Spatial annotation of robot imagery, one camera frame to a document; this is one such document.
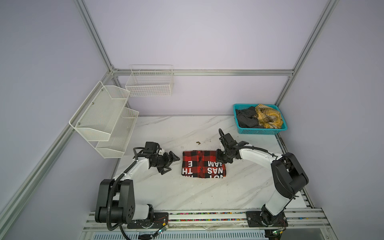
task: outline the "black plastic bracket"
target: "black plastic bracket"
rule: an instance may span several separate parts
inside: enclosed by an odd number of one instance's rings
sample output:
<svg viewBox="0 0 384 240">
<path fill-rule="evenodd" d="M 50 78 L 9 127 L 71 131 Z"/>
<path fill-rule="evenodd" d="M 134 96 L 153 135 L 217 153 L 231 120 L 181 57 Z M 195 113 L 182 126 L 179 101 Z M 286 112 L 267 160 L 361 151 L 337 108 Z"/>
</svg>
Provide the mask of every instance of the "black plastic bracket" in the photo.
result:
<svg viewBox="0 0 384 240">
<path fill-rule="evenodd" d="M 265 227 L 262 224 L 263 218 L 261 217 L 261 211 L 249 211 L 245 212 L 247 216 L 248 227 Z M 284 212 L 277 216 L 277 221 L 271 227 L 284 227 L 288 226 Z"/>
<path fill-rule="evenodd" d="M 163 223 L 168 223 L 168 213 L 167 212 L 155 212 L 153 217 L 152 226 L 147 226 L 145 222 L 141 222 L 140 220 L 135 220 L 127 225 L 128 229 L 141 229 L 141 228 L 156 228 L 159 229 L 163 226 Z"/>
</svg>

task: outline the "white wire basket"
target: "white wire basket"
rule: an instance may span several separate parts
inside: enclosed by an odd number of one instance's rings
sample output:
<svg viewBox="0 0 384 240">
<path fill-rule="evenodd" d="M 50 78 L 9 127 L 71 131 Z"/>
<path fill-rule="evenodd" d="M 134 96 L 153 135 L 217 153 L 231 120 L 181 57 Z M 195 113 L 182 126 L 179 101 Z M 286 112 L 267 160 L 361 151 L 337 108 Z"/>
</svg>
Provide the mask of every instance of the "white wire basket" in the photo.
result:
<svg viewBox="0 0 384 240">
<path fill-rule="evenodd" d="M 172 65 L 131 65 L 131 71 L 125 85 L 131 97 L 172 95 Z"/>
<path fill-rule="evenodd" d="M 121 158 L 128 146 L 138 111 L 126 108 L 129 91 L 117 86 L 105 86 L 92 98 L 87 97 L 87 109 L 80 116 L 80 108 L 70 119 L 70 125 L 103 158 Z"/>
</svg>

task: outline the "blue plastic basket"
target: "blue plastic basket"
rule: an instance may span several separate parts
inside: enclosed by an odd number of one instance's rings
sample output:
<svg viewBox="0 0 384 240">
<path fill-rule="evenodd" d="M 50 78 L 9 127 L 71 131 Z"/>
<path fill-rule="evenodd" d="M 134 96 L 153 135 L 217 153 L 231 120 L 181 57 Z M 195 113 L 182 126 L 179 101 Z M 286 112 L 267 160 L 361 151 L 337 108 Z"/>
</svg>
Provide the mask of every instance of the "blue plastic basket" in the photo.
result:
<svg viewBox="0 0 384 240">
<path fill-rule="evenodd" d="M 235 114 L 235 121 L 237 125 L 237 132 L 240 134 L 264 134 L 264 135 L 275 135 L 281 131 L 287 130 L 287 124 L 285 123 L 285 120 L 283 118 L 283 115 L 281 115 L 281 118 L 283 119 L 283 125 L 279 129 L 274 129 L 274 128 L 244 128 L 244 127 L 239 127 L 239 122 L 237 121 L 236 117 L 236 109 L 237 110 L 243 110 L 249 107 L 256 107 L 258 104 L 235 104 L 233 105 L 233 113 Z M 276 105 L 272 104 L 265 104 L 268 107 L 274 108 L 278 110 L 280 113 L 280 109 Z"/>
</svg>

